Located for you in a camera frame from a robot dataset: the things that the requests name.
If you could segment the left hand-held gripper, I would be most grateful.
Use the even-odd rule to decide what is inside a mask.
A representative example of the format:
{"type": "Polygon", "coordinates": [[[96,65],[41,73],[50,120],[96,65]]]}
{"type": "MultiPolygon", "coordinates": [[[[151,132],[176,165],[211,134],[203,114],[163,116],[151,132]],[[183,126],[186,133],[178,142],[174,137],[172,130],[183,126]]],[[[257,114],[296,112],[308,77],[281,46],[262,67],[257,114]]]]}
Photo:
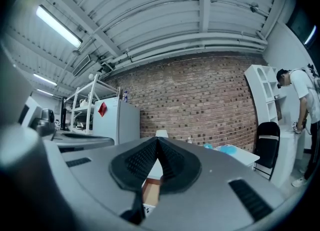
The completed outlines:
{"type": "MultiPolygon", "coordinates": [[[[18,123],[35,130],[41,137],[55,133],[55,115],[51,109],[42,108],[31,96],[22,109],[18,123]]],[[[57,131],[51,139],[59,148],[103,148],[114,146],[112,138],[92,134],[57,131]]]]}

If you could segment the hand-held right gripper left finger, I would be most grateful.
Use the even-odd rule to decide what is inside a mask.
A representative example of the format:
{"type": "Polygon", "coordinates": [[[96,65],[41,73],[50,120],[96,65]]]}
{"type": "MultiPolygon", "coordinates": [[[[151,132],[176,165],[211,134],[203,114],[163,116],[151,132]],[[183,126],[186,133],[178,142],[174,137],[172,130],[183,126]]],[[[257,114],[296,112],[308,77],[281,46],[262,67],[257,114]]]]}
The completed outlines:
{"type": "Polygon", "coordinates": [[[154,163],[157,137],[122,145],[61,153],[45,140],[48,164],[76,226],[156,226],[158,209],[145,216],[143,183],[154,163]]]}

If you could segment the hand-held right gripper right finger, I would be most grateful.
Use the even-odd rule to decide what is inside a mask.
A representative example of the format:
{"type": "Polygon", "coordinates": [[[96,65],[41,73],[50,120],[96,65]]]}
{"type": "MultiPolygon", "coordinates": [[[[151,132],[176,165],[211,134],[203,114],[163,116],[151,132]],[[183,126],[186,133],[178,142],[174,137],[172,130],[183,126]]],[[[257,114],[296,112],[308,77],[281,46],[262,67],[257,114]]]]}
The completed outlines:
{"type": "Polygon", "coordinates": [[[248,211],[253,206],[267,213],[285,199],[272,183],[225,153],[171,138],[159,138],[195,155],[201,172],[185,191],[161,194],[152,213],[143,221],[148,231],[236,231],[256,223],[248,211]]]}

